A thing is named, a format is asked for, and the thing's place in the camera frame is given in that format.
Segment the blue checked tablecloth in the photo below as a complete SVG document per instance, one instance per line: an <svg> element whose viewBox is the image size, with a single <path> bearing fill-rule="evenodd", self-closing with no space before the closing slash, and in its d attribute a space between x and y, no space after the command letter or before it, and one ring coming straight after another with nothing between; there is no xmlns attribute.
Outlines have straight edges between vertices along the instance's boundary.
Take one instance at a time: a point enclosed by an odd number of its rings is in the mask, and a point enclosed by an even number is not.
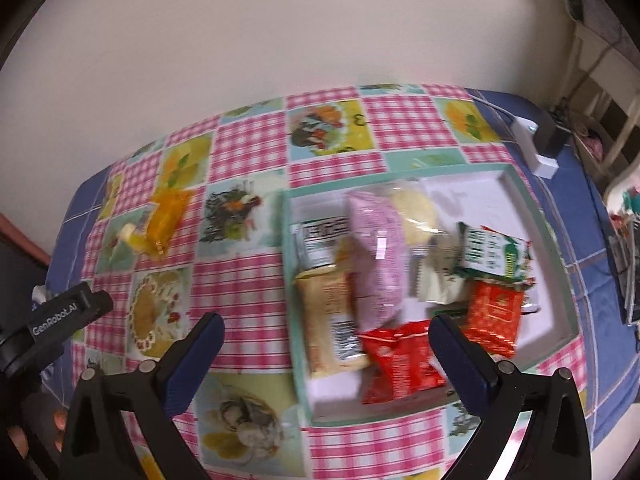
<svg viewBox="0 0 640 480"><path fill-rule="evenodd" d="M229 110L153 142L85 181L58 233L47 286L54 292L81 281L104 286L114 309L69 344L44 382L61 401L72 397L90 353L123 361L125 313L132 277L156 262L126 255L110 263L116 228L140 211L174 170L173 148L204 138L198 184L226 183L280 172L289 188L383 172L524 159L509 132L513 116L540 109L520 96L446 84L372 84L306 92ZM611 227L593 182L571 150L552 180L529 178L530 192L560 248L582 339L560 350L555 364L577 373L587 393L587 427L601 443L639 388L636 334L620 317L620 293L606 237Z"/></svg>

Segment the orange red patterned packet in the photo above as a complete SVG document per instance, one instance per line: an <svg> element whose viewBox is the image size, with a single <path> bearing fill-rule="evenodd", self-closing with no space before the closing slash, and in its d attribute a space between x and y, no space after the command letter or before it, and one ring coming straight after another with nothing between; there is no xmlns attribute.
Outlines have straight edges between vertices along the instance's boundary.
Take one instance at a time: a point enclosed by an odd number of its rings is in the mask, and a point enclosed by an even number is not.
<svg viewBox="0 0 640 480"><path fill-rule="evenodd" d="M522 290L474 281L462 332L488 353L513 359L523 302Z"/></svg>

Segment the white teal tray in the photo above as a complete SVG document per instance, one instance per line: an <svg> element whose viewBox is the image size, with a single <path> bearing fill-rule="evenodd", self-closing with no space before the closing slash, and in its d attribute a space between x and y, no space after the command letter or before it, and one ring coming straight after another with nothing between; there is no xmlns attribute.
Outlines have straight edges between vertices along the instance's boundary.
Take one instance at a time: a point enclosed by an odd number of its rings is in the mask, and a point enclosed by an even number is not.
<svg viewBox="0 0 640 480"><path fill-rule="evenodd" d="M533 296L540 310L521 320L514 356L520 370L533 370L578 336L577 314L559 249L544 214L513 166L496 162L426 168L296 188L288 191L283 201L283 275L295 388L306 421L312 426L380 422L457 401L449 387L439 387L404 400L364 405L361 397L372 377L368 370L320 379L310 376L304 308L294 285L299 265L292 226L306 220L344 216L347 191L403 178L416 179L423 185L435 203L442 229L453 231L458 222L464 222L488 226L532 244Z"/></svg>

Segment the pink plaid dessert tablecloth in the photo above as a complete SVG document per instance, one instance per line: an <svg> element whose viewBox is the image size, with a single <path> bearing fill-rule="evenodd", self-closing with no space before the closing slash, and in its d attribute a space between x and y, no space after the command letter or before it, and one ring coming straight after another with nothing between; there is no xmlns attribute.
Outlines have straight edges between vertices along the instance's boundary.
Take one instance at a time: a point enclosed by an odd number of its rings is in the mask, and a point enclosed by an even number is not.
<svg viewBox="0 0 640 480"><path fill-rule="evenodd" d="M279 211L289 190L428 169L475 178L511 165L547 207L500 110L504 93L375 84L230 110L113 162L78 188L48 279L108 292L113 311L70 344L56 380L70 393L91 363L132 370L136 300L186 330L206 311L227 339L201 392L175 420L215 479L438 479L469 439L450 396L380 422L313 422L288 353Z"/></svg>

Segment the cream white small packet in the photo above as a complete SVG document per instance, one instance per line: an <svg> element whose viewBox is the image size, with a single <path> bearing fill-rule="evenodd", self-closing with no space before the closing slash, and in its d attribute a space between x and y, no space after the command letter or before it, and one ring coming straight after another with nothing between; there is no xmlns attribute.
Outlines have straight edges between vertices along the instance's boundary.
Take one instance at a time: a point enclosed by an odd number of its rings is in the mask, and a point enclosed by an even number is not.
<svg viewBox="0 0 640 480"><path fill-rule="evenodd" d="M458 304L469 300L471 284L454 268L460 252L459 239L449 233L435 234L418 266L416 296L428 304Z"/></svg>

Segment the white green labelled box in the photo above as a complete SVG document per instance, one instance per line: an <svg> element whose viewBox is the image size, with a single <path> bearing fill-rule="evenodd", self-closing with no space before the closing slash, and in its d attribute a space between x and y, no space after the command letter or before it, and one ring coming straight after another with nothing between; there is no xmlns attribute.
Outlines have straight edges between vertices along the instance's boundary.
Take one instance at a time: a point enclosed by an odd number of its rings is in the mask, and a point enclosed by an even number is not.
<svg viewBox="0 0 640 480"><path fill-rule="evenodd" d="M292 225L299 269L307 271L335 264L341 242L349 236L346 217L306 220Z"/></svg>

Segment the red foil snack packet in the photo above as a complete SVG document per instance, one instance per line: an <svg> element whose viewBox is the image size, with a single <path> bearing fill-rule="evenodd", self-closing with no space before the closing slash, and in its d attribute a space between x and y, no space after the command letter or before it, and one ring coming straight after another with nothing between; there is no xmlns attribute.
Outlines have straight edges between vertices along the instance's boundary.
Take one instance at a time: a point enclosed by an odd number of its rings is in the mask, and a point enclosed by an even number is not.
<svg viewBox="0 0 640 480"><path fill-rule="evenodd" d="M401 400L446 385L445 377L432 364L429 328L426 320L360 335L362 348L375 366L363 404Z"/></svg>

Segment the orange jelly snack packet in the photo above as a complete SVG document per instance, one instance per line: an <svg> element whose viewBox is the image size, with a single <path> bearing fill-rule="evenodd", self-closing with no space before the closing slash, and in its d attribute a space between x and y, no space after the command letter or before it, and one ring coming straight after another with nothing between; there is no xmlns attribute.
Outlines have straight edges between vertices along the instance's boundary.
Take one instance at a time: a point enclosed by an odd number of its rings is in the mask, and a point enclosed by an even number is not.
<svg viewBox="0 0 640 480"><path fill-rule="evenodd" d="M141 226L126 223L117 233L117 240L136 254L152 260L164 258L194 194L193 190L161 188L152 195L154 208L149 218Z"/></svg>

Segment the beige barcode snack packet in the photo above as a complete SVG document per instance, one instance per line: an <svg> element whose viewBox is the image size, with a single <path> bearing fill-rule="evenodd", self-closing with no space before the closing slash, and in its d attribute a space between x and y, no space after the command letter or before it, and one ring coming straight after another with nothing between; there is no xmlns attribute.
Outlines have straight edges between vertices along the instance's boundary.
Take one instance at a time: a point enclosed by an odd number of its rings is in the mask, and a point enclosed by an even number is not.
<svg viewBox="0 0 640 480"><path fill-rule="evenodd" d="M325 378L368 367L352 308L350 273L330 264L300 272L294 283L304 310L310 377Z"/></svg>

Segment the purple snack packet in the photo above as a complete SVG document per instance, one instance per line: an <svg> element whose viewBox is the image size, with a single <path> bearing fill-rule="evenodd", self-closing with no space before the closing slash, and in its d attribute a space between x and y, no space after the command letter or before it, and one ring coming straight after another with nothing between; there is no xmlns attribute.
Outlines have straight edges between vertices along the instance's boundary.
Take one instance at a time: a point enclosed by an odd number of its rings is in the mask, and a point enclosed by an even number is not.
<svg viewBox="0 0 640 480"><path fill-rule="evenodd" d="M390 322L401 310L408 292L408 247L399 214L388 197L352 190L347 203L357 326L367 333Z"/></svg>

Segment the clear round pastry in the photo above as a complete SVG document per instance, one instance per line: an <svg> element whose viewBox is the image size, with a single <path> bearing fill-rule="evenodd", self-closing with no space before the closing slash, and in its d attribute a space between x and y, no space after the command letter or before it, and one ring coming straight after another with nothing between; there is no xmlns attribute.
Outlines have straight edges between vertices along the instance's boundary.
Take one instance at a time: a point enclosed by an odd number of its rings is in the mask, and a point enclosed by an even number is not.
<svg viewBox="0 0 640 480"><path fill-rule="evenodd" d="M400 218L402 232L410 248L425 246L440 232L435 205L419 181L393 181L386 194Z"/></svg>

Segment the white black charger device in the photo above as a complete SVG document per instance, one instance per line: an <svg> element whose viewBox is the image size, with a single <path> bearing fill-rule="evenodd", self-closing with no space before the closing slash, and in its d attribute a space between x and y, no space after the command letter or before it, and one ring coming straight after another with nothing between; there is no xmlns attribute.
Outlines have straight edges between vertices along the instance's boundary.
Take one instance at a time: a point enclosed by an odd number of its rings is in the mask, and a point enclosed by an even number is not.
<svg viewBox="0 0 640 480"><path fill-rule="evenodd" d="M559 169L559 154L572 130L542 110L534 119L515 116L511 132L530 172L536 177L552 180Z"/></svg>

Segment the green white snack packet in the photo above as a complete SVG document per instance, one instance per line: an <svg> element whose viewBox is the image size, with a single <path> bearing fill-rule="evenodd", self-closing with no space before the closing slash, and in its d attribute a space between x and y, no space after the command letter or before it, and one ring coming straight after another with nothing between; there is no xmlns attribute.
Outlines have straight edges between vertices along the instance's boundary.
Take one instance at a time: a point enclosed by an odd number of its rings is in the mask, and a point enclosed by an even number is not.
<svg viewBox="0 0 640 480"><path fill-rule="evenodd" d="M454 272L462 278L489 278L524 285L533 278L530 241L489 229L457 224L460 249Z"/></svg>

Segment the white wooden chair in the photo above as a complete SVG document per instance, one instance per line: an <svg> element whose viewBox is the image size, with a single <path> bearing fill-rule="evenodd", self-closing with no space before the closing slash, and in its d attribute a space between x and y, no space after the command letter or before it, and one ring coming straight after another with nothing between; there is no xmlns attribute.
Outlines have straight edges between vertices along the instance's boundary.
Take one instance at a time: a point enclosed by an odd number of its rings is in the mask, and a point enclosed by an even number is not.
<svg viewBox="0 0 640 480"><path fill-rule="evenodd" d="M559 96L570 102L578 127L600 139L600 148L582 141L579 149L604 192L639 156L639 69L619 47L578 23Z"/></svg>

